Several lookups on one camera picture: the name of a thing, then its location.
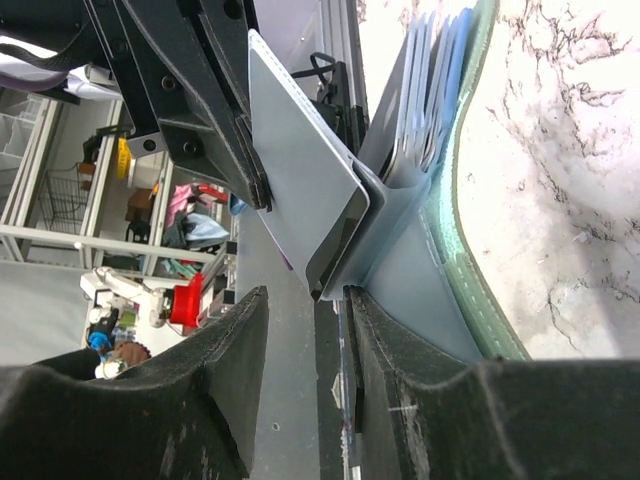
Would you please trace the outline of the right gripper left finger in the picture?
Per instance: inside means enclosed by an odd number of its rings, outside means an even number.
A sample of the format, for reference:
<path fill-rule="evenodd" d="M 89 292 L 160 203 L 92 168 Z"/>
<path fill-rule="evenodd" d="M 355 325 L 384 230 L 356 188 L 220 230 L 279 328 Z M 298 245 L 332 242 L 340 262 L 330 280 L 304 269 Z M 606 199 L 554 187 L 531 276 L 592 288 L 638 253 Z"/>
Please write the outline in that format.
<path fill-rule="evenodd" d="M 268 335 L 268 293 L 112 380 L 41 365 L 1 372 L 5 479 L 246 479 Z"/>

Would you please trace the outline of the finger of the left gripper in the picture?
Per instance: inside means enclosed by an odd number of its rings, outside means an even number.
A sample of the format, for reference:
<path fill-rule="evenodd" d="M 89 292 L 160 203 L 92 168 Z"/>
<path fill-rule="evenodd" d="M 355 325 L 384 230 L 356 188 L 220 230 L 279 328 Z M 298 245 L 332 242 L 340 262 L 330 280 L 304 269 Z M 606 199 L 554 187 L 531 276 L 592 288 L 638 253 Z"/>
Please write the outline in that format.
<path fill-rule="evenodd" d="M 252 139 L 248 79 L 248 33 L 255 23 L 251 1 L 201 1 L 200 23 L 205 44 L 213 51 L 216 79 L 231 111 L 231 125 L 239 153 L 235 169 L 243 177 L 245 191 L 234 193 L 256 210 L 271 208 L 266 172 Z"/>
<path fill-rule="evenodd" d="M 85 7 L 134 124 L 131 152 L 165 150 L 180 169 L 235 194 L 236 187 L 245 191 L 235 169 L 239 146 L 205 44 L 200 2 L 88 1 Z"/>

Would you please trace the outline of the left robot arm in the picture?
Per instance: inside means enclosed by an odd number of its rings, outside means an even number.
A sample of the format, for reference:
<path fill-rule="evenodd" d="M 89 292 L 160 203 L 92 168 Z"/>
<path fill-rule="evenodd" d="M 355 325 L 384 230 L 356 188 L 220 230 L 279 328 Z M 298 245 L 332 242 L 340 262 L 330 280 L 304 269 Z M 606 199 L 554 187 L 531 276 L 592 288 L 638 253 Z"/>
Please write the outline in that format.
<path fill-rule="evenodd" d="M 115 77 L 133 124 L 130 152 L 161 151 L 184 171 L 271 207 L 251 139 L 250 1 L 4 1 L 1 51 L 51 72 L 94 64 Z"/>

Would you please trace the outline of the grey credit card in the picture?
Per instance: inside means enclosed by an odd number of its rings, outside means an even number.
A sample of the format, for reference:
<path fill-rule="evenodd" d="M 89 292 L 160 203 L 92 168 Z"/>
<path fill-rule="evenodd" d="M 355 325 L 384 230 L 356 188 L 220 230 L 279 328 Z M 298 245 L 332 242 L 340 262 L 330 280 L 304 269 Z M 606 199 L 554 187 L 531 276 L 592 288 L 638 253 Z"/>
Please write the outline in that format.
<path fill-rule="evenodd" d="M 253 146 L 271 200 L 258 214 L 311 297 L 338 299 L 339 264 L 370 207 L 354 157 L 255 30 L 248 75 Z"/>

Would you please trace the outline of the green card holder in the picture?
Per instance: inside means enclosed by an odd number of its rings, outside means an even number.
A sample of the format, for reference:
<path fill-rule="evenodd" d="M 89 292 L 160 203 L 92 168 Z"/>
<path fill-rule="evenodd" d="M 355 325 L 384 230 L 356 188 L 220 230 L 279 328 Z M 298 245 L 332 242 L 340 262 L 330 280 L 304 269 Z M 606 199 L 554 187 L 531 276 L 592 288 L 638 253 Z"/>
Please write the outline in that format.
<path fill-rule="evenodd" d="M 484 68 L 498 10 L 496 1 L 474 6 L 459 110 L 430 189 L 406 229 L 359 278 L 393 319 L 467 362 L 529 358 L 471 253 L 457 205 L 462 124 Z"/>

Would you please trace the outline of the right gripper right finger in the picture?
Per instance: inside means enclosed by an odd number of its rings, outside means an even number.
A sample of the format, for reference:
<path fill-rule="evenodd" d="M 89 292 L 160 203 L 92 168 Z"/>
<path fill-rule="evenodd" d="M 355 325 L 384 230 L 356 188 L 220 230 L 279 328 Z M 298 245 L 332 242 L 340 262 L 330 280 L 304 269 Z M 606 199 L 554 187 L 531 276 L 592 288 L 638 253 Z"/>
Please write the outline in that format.
<path fill-rule="evenodd" d="M 635 360 L 462 362 L 345 291 L 365 479 L 635 479 Z"/>

